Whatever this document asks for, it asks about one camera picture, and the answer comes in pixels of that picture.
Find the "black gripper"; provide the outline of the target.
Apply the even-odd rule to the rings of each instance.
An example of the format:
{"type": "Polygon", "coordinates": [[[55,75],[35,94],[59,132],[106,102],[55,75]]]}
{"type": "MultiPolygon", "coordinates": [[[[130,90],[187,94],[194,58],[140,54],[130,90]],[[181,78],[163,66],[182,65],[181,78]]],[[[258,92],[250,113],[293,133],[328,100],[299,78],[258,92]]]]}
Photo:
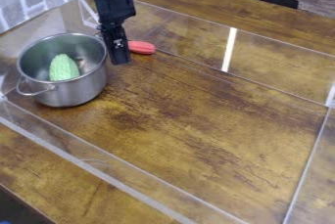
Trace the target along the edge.
{"type": "Polygon", "coordinates": [[[134,0],[93,0],[102,38],[111,58],[111,63],[126,64],[131,60],[128,40],[120,24],[136,14],[134,0]]]}

